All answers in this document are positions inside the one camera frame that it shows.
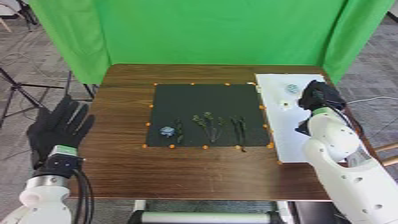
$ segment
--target black glove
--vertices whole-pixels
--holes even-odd
[[[78,148],[94,124],[94,115],[85,118],[87,111],[87,105],[78,110],[78,102],[71,100],[71,96],[64,97],[51,113],[39,108],[37,119],[26,131],[33,169],[41,167],[55,145]]]

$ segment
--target small plant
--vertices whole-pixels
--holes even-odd
[[[202,127],[204,133],[206,133],[206,137],[211,143],[215,143],[215,141],[220,138],[222,135],[222,127],[225,125],[224,119],[222,117],[218,117],[218,128],[215,125],[215,118],[213,118],[213,114],[211,112],[204,112],[202,113],[202,117],[199,115],[193,115],[192,117],[192,121],[197,123],[197,125]]]
[[[240,146],[241,152],[245,152],[245,131],[247,131],[245,118],[241,116],[240,117],[234,116],[234,117],[229,117],[229,119],[232,123],[238,146]]]
[[[181,142],[183,142],[183,122],[181,122],[179,118],[174,120],[174,124],[176,124],[177,144],[181,144]]]

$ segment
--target black cloth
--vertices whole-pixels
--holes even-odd
[[[39,108],[37,119],[26,131],[33,169],[44,164],[55,145],[78,148],[94,124],[94,115],[87,116],[87,111],[88,106],[83,105],[78,109],[71,96],[64,97],[53,112]]]
[[[263,129],[264,115],[259,110],[259,94],[252,85],[158,85],[152,101],[151,127],[147,131],[147,146],[195,147],[202,145],[234,146],[236,135],[231,123],[231,116],[245,119],[245,146],[264,146],[270,142],[268,132]],[[193,115],[202,117],[211,112],[215,123],[224,118],[222,135],[211,144],[204,130],[192,121]],[[176,143],[176,136],[167,138],[160,135],[165,126],[176,128],[174,121],[183,123],[183,142]]]

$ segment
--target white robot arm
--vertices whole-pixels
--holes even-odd
[[[303,153],[334,205],[353,224],[398,224],[398,186],[341,114],[312,110]]]
[[[1,224],[71,224],[71,211],[64,205],[69,196],[67,179],[55,175],[30,178],[19,195],[23,206],[5,217]]]

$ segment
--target tripod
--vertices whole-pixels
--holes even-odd
[[[1,125],[3,125],[3,120],[7,117],[10,117],[12,115],[25,113],[28,110],[42,107],[46,108],[46,106],[41,103],[41,100],[37,100],[33,98],[33,96],[28,94],[26,90],[23,89],[23,87],[35,87],[35,88],[46,88],[46,90],[51,89],[64,89],[64,87],[56,87],[56,86],[44,86],[44,85],[32,85],[32,84],[23,84],[19,82],[14,81],[12,77],[9,76],[9,73],[3,71],[1,67],[0,67],[0,75],[3,80],[9,82],[10,84],[10,88],[9,88],[9,98],[7,98],[7,102],[5,102],[5,107],[3,107],[3,113],[1,113],[1,117],[0,117],[0,129],[1,129]],[[14,97],[14,93],[16,91],[21,93],[21,96],[25,97],[25,99],[28,100],[30,104],[33,105],[30,108],[23,109],[21,111],[7,114],[9,112],[9,106],[10,106],[10,101],[12,101],[12,97]]]

